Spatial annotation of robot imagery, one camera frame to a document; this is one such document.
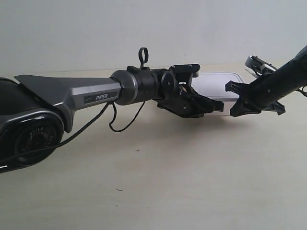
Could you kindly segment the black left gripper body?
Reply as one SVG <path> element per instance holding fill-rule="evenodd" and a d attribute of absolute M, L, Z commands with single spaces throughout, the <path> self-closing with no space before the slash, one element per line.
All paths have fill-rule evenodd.
<path fill-rule="evenodd" d="M 170 95 L 169 98 L 157 100 L 157 107 L 182 118 L 185 118 L 184 115 L 190 111 L 200 112 L 192 103 L 191 95 L 193 91 L 193 88 L 187 84 L 179 84 L 175 94 Z"/>

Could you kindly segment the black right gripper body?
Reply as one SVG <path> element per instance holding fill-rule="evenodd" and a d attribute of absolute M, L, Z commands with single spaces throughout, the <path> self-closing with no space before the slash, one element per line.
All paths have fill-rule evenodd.
<path fill-rule="evenodd" d="M 261 111 L 285 113 L 285 106 L 278 102 L 287 95 L 287 89 L 279 83 L 250 83 L 246 93 L 237 93 L 238 99 L 248 101 Z"/>

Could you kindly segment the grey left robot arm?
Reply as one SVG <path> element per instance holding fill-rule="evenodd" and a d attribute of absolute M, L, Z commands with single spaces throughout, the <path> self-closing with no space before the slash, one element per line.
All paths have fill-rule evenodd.
<path fill-rule="evenodd" d="M 168 69 L 128 66 L 108 78 L 71 78 L 18 75 L 0 80 L 0 171 L 35 165 L 66 144 L 75 112 L 102 104 L 157 102 L 182 118 L 201 118 L 224 104 L 198 94 L 192 79 L 198 64 Z"/>

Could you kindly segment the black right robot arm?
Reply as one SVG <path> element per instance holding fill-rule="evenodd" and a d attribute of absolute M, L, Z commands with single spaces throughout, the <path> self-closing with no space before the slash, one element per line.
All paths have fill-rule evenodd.
<path fill-rule="evenodd" d="M 262 111 L 285 113 L 285 106 L 278 100 L 307 86 L 307 48 L 302 48 L 294 58 L 279 68 L 260 59 L 248 56 L 245 66 L 254 71 L 256 79 L 249 84 L 229 81 L 227 92 L 239 95 L 230 109 L 232 117 L 260 114 Z"/>

